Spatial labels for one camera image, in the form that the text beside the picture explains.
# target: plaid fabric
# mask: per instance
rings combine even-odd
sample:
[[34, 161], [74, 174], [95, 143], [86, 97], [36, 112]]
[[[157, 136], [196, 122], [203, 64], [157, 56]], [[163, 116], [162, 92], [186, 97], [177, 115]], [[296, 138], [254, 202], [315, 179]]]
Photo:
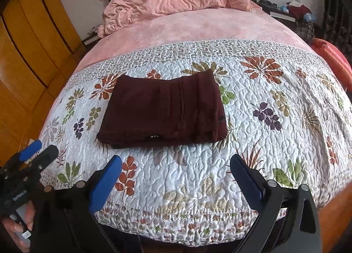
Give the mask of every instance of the plaid fabric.
[[311, 39], [315, 37], [314, 25], [312, 22], [299, 22], [297, 23], [297, 29], [295, 30], [295, 33], [298, 34], [298, 36], [303, 39], [307, 44], [309, 44]]

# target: metal screw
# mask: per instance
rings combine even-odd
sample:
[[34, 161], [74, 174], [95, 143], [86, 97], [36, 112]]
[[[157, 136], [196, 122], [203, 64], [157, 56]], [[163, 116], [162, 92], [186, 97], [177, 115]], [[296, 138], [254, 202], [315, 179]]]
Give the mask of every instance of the metal screw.
[[79, 182], [77, 182], [76, 187], [78, 187], [79, 189], [81, 189], [82, 187], [84, 187], [86, 185], [86, 182], [84, 180], [80, 180]]
[[308, 191], [309, 187], [306, 184], [302, 184], [301, 185], [301, 189], [304, 190], [304, 191]]
[[269, 180], [268, 180], [268, 185], [269, 185], [270, 187], [275, 187], [275, 186], [277, 186], [277, 182], [274, 181], [273, 179], [269, 179]]
[[51, 185], [47, 185], [47, 186], [44, 188], [44, 192], [46, 192], [46, 193], [49, 193], [51, 190], [52, 190], [52, 186], [51, 186]]

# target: wooden wardrobe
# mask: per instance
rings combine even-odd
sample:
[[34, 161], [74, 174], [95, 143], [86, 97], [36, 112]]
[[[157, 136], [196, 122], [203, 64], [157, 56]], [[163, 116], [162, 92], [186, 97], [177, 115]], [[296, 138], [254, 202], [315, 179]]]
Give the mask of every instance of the wooden wardrobe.
[[0, 166], [39, 137], [84, 54], [60, 0], [10, 0], [0, 18]]

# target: floral quilt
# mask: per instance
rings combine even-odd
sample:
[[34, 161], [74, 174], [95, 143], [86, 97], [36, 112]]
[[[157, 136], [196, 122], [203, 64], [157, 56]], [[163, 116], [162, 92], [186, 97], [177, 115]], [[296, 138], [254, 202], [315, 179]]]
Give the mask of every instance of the floral quilt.
[[[96, 139], [120, 75], [173, 79], [208, 69], [219, 84], [226, 139], [129, 149]], [[42, 183], [71, 187], [117, 154], [123, 170], [95, 214], [100, 223], [187, 246], [228, 242], [242, 238], [257, 216], [231, 175], [233, 154], [282, 186], [307, 184], [322, 207], [352, 180], [351, 121], [347, 95], [328, 64], [311, 52], [251, 40], [149, 48], [72, 75], [40, 136], [43, 148], [59, 149]]]

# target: maroon fabric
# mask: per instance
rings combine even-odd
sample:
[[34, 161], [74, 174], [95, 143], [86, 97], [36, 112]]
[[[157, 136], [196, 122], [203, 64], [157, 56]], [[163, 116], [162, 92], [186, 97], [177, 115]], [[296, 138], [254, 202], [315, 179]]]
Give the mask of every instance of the maroon fabric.
[[290, 11], [290, 14], [294, 15], [294, 17], [297, 19], [301, 19], [306, 13], [312, 12], [305, 5], [300, 7], [288, 6], [287, 8]]
[[211, 70], [172, 80], [117, 79], [97, 138], [114, 148], [222, 140], [224, 107]]

